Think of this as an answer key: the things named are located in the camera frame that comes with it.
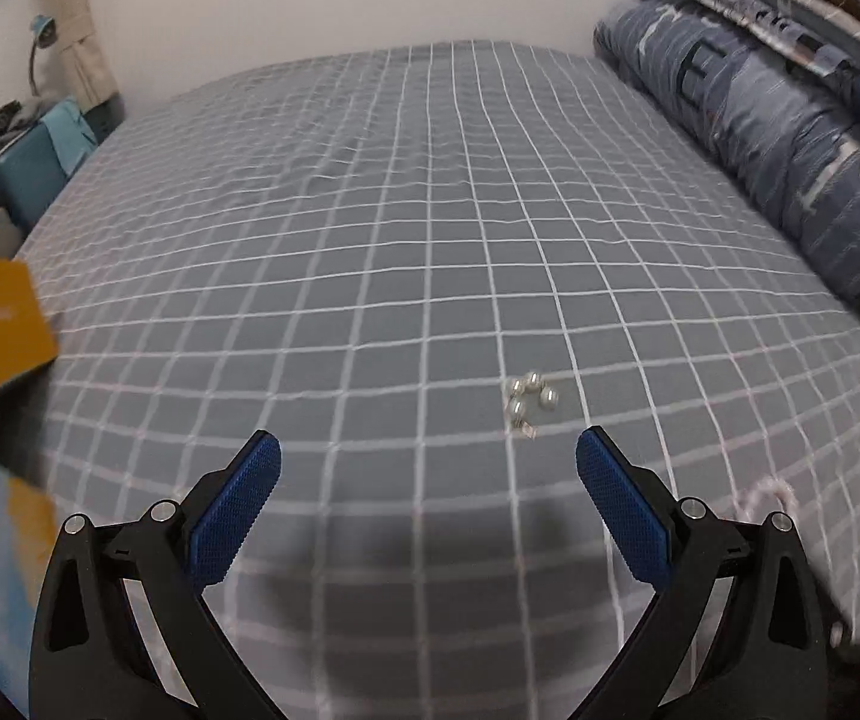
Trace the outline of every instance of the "pearl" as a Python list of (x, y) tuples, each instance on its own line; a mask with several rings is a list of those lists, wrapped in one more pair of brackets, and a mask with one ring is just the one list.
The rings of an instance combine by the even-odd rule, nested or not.
[(507, 415), (510, 418), (510, 424), (513, 424), (513, 427), (519, 427), (527, 416), (527, 404), (518, 397), (511, 398), (510, 403), (507, 404)]
[(523, 385), (528, 392), (536, 392), (543, 386), (543, 377), (535, 370), (531, 370), (523, 377)]
[(551, 386), (544, 386), (540, 391), (540, 408), (551, 412), (557, 408), (558, 403), (560, 403), (560, 394), (558, 391)]

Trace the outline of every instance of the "blue textured pad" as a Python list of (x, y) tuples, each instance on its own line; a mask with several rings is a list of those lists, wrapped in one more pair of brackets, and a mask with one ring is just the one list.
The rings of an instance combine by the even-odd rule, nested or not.
[(590, 430), (577, 441), (577, 473), (639, 581), (657, 592), (670, 581), (670, 533), (660, 524), (633, 480)]
[(187, 576), (200, 592), (227, 576), (256, 515), (280, 478), (280, 444), (256, 442), (190, 533)]

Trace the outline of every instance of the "gray checkered bed sheet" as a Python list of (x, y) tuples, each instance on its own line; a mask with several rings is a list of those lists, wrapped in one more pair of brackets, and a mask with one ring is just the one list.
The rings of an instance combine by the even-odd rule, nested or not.
[[(649, 600), (575, 474), (590, 423), (720, 514), (787, 480), (860, 637), (860, 322), (595, 59), (211, 83), (120, 127), (22, 256), (61, 357), (11, 449), (64, 514), (138, 517), (280, 438), (206, 599), (293, 718), (568, 716)], [(534, 440), (503, 416), (527, 370), (561, 393)]]

